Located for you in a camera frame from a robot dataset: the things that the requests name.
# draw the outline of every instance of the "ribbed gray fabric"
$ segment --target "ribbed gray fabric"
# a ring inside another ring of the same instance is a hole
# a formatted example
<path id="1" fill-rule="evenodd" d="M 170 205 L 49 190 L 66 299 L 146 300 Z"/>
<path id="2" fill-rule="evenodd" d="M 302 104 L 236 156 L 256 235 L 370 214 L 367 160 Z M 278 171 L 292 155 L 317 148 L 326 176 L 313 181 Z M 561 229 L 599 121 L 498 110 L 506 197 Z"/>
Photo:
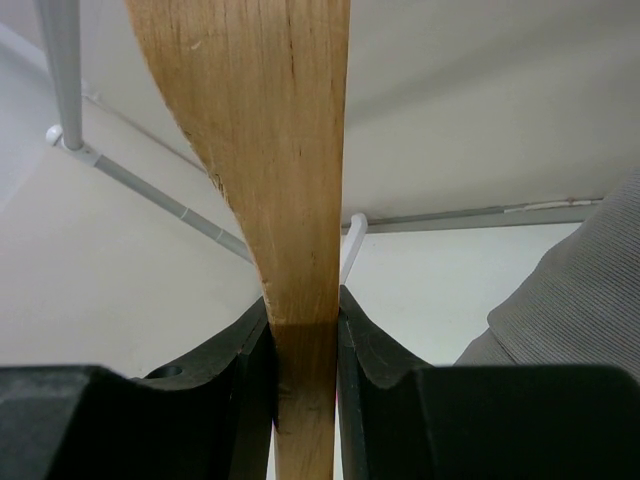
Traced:
<path id="1" fill-rule="evenodd" d="M 640 169 L 488 320 L 458 365 L 605 364 L 640 381 Z"/>

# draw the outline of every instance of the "wood grain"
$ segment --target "wood grain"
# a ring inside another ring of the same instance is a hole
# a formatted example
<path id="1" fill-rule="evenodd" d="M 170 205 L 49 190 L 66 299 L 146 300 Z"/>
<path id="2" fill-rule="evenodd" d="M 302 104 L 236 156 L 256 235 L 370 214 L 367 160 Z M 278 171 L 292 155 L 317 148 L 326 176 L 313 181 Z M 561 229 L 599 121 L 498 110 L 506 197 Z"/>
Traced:
<path id="1" fill-rule="evenodd" d="M 349 0 L 127 5 L 261 277 L 279 359 L 278 478 L 332 478 Z"/>

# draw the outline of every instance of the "wooden paddle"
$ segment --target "wooden paddle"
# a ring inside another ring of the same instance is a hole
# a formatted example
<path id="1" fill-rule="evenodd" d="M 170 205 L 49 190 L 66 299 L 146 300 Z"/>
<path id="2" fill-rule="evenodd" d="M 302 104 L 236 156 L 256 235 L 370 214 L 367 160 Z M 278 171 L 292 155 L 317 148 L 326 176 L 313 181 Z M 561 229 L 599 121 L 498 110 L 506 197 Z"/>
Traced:
<path id="1" fill-rule="evenodd" d="M 331 478 L 349 0 L 126 2 L 260 273 L 279 361 L 278 477 Z"/>

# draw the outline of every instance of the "white wall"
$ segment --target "white wall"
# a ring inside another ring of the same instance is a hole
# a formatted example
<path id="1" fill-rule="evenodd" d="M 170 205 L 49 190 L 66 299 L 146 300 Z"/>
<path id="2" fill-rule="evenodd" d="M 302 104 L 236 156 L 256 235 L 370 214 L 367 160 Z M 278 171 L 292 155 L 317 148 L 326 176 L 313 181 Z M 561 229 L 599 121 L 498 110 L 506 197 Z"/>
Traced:
<path id="1" fill-rule="evenodd" d="M 121 0 L 96 32 L 103 101 L 197 162 Z M 602 197 L 640 162 L 638 45 L 637 0 L 353 0 L 345 220 Z"/>
<path id="2" fill-rule="evenodd" d="M 35 168 L 56 118 L 48 79 L 0 45 L 0 211 Z"/>
<path id="3" fill-rule="evenodd" d="M 347 281 L 369 317 L 413 353 L 450 365 L 486 316 L 577 224 L 369 235 Z"/>
<path id="4" fill-rule="evenodd" d="M 85 65 L 92 62 L 102 3 L 103 0 L 80 0 L 81 58 Z M 31 45 L 44 49 L 35 0 L 0 0 L 0 23 Z"/>
<path id="5" fill-rule="evenodd" d="M 145 375 L 234 321 L 251 265 L 66 152 L 48 80 L 0 49 L 0 364 L 101 363 Z M 85 138 L 239 234 L 208 179 L 86 104 Z"/>

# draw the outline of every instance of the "white pole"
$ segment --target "white pole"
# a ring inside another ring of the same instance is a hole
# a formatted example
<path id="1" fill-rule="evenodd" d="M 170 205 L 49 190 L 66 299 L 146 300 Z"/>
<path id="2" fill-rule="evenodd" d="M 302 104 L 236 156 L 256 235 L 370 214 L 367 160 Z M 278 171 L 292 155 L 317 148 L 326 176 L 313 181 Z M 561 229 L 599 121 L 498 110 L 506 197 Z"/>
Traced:
<path id="1" fill-rule="evenodd" d="M 367 233 L 367 226 L 367 217 L 364 213 L 356 213 L 351 217 L 351 227 L 349 227 L 340 249 L 340 285 L 347 282 L 353 262 L 358 256 L 360 246 Z"/>
<path id="2" fill-rule="evenodd" d="M 69 150 L 79 150 L 84 142 L 78 0 L 35 0 L 35 5 L 58 102 L 62 142 Z"/>

